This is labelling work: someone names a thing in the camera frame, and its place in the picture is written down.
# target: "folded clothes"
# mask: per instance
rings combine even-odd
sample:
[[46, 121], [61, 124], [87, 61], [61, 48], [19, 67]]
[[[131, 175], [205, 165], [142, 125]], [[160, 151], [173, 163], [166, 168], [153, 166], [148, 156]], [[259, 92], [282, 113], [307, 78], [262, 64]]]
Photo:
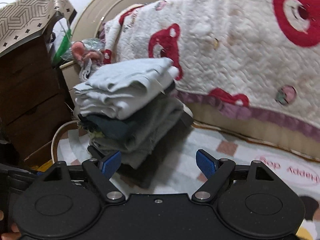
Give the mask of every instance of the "folded clothes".
[[183, 113], [183, 104], [176, 98], [168, 98], [160, 94], [147, 106], [145, 116], [139, 120], [139, 128], [127, 140], [119, 143], [110, 138], [94, 137], [91, 144], [98, 150], [130, 154], [133, 158], [138, 155], [151, 154], [156, 143], [176, 124]]
[[[175, 88], [175, 83], [164, 91], [167, 95]], [[79, 115], [79, 125], [90, 132], [101, 132], [104, 137], [113, 139], [120, 143], [126, 143], [126, 140], [132, 140], [138, 129], [146, 126], [145, 123], [149, 120], [145, 117], [153, 111], [153, 102], [151, 101], [144, 108], [138, 110], [133, 115], [125, 120], [113, 119], [104, 114], [88, 114], [86, 117]]]
[[[141, 163], [152, 154], [153, 149], [157, 143], [167, 134], [167, 132], [175, 126], [175, 124], [180, 119], [183, 110], [175, 110], [174, 114], [168, 116], [161, 125], [159, 125], [140, 145], [139, 147], [132, 152], [121, 151], [121, 162], [123, 164], [128, 164], [132, 168], [137, 169]], [[114, 151], [108, 151], [100, 149], [100, 145], [93, 143], [97, 149], [99, 149], [103, 154], [107, 155], [108, 153]]]
[[80, 114], [128, 118], [170, 86], [179, 73], [172, 63], [169, 58], [143, 58], [102, 66], [74, 87]]

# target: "gray folded cloth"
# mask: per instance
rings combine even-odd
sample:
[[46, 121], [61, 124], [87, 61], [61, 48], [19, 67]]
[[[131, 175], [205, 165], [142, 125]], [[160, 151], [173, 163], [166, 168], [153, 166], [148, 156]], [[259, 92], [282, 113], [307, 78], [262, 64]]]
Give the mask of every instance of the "gray folded cloth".
[[148, 106], [149, 115], [133, 136], [133, 140], [121, 144], [110, 138], [93, 138], [91, 145], [103, 154], [114, 150], [122, 153], [122, 163], [138, 168], [152, 153], [157, 142], [177, 123], [183, 111], [183, 103], [176, 98], [161, 94]]

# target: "wooden drawer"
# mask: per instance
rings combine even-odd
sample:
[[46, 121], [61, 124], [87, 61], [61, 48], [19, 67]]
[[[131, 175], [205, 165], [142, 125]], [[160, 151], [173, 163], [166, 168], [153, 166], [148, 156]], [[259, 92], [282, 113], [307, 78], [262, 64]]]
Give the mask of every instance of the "wooden drawer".
[[59, 93], [54, 71], [48, 69], [0, 93], [0, 117], [9, 124], [33, 107]]
[[0, 93], [50, 68], [43, 37], [33, 39], [0, 57]]
[[56, 95], [5, 127], [13, 146], [25, 159], [52, 140], [57, 129], [71, 120], [62, 95]]

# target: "white blanket with red pattern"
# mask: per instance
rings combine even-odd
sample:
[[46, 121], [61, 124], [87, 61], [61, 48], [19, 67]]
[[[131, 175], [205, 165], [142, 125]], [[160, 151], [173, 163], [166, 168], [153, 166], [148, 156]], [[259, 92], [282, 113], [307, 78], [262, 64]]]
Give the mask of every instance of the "white blanket with red pattern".
[[161, 0], [121, 12], [105, 39], [106, 63], [169, 57], [185, 95], [320, 128], [320, 0]]

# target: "screw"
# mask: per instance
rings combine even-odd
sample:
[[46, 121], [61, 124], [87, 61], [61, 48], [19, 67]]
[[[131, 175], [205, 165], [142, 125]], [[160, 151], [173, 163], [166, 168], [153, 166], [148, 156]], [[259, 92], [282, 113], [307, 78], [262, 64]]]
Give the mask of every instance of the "screw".
[[205, 200], [205, 199], [208, 199], [211, 197], [210, 193], [209, 192], [206, 192], [206, 191], [199, 191], [195, 194], [195, 197], [197, 199], [200, 199], [200, 200]]
[[119, 191], [111, 191], [107, 194], [107, 198], [111, 200], [117, 200], [119, 198], [122, 198], [123, 194]]

